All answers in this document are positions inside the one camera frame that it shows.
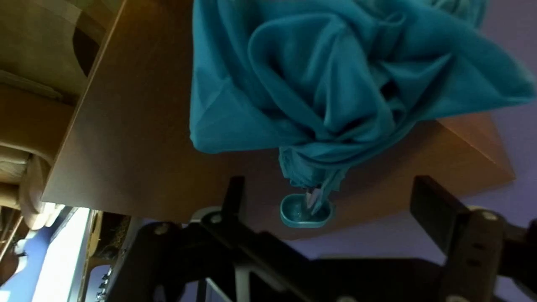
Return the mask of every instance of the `teal cloth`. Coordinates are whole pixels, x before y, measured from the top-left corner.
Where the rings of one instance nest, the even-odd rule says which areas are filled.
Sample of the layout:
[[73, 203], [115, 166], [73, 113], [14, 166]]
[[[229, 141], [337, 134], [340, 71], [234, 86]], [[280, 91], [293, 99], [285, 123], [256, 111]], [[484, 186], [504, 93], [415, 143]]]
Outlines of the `teal cloth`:
[[335, 190], [419, 121], [528, 103], [530, 76], [474, 29], [484, 5], [194, 0], [191, 141], [278, 148], [291, 185]]

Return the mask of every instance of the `teal fabric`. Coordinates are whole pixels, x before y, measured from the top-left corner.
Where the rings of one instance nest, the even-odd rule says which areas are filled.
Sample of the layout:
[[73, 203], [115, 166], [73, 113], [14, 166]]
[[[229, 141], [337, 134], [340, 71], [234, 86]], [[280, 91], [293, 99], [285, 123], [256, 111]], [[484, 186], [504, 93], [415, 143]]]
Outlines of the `teal fabric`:
[[474, 30], [484, 0], [194, 0], [191, 141], [280, 150], [300, 188], [415, 123], [528, 103], [528, 74]]

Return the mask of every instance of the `black metal frame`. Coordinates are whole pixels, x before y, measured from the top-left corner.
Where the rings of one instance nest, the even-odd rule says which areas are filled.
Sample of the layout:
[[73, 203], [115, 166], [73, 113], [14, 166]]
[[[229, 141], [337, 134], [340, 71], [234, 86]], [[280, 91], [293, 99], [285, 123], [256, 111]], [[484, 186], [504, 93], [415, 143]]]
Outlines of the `black metal frame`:
[[243, 188], [244, 180], [233, 178], [221, 212], [199, 223], [144, 227], [105, 301], [145, 302], [160, 287], [174, 302], [187, 282], [209, 280], [239, 302], [488, 302], [499, 301], [498, 274], [535, 297], [537, 220], [523, 230], [496, 213], [469, 212], [431, 178], [415, 178], [410, 213], [446, 254], [442, 267], [419, 259], [306, 260], [239, 222]]

